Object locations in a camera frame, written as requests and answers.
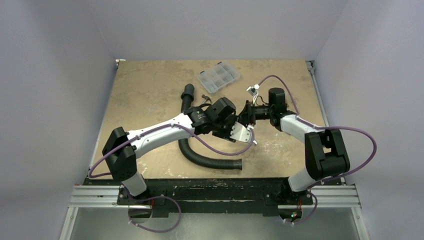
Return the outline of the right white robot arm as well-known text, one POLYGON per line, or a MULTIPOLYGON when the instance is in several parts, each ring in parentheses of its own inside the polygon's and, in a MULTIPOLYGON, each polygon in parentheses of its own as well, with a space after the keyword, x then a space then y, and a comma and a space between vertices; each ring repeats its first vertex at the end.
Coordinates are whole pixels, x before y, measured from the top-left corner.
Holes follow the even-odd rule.
POLYGON ((238 122, 254 126, 259 120, 268 120, 280 132, 286 133, 304 144, 305 166, 288 177, 287 186, 280 196, 288 204, 300 198, 301 192, 327 177, 338 177, 350 170, 342 133, 339 129, 322 129, 300 118, 288 109, 284 89, 268 90, 268 102, 256 105, 247 101, 238 115, 238 122))

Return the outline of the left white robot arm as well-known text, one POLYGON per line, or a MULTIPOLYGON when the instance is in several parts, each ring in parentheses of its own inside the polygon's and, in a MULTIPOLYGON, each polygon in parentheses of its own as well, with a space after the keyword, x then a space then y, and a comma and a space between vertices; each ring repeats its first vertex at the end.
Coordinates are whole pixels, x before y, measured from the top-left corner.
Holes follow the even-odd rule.
POLYGON ((218 138, 252 145, 254 133, 238 122, 235 112, 235 105, 222 97, 214 104, 191 106, 177 116, 150 127, 130 131, 117 127, 103 147, 103 159, 113 180, 129 191, 132 201, 142 205, 148 201, 149 191, 137 170, 137 159, 174 141, 198 138, 209 133, 218 138))

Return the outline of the clear plastic organizer box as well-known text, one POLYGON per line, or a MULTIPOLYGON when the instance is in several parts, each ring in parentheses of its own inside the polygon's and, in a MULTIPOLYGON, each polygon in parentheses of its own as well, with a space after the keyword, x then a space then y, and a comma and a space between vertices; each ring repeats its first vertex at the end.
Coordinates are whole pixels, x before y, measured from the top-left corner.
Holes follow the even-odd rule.
POLYGON ((197 75, 199 83, 209 94, 215 94, 241 77, 239 71, 228 61, 220 61, 197 75))

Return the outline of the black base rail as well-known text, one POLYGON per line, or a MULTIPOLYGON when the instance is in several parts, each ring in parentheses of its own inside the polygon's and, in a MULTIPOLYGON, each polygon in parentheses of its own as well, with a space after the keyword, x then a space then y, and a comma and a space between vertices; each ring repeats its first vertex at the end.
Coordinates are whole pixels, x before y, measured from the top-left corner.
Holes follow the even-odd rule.
POLYGON ((149 205, 154 218, 170 213, 261 214, 290 218, 294 211, 314 205, 305 190, 292 192, 287 177, 248 178, 151 178, 147 190, 129 196, 123 185, 111 179, 89 179, 85 186, 119 186, 119 205, 149 205))

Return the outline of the aluminium frame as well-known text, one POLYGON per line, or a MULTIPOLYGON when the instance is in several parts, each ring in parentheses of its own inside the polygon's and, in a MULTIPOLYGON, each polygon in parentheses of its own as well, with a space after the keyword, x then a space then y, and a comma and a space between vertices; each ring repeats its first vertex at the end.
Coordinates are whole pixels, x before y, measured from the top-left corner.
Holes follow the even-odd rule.
MULTIPOLYGON (((119 205, 119 186, 117 185, 76 185, 72 190, 60 239, 69 240, 76 222, 79 209, 148 209, 149 205, 119 205)), ((311 189, 317 198, 318 208, 335 208, 351 210, 354 226, 360 240, 369 240, 370 236, 363 221, 361 203, 354 185, 319 185, 311 189)))

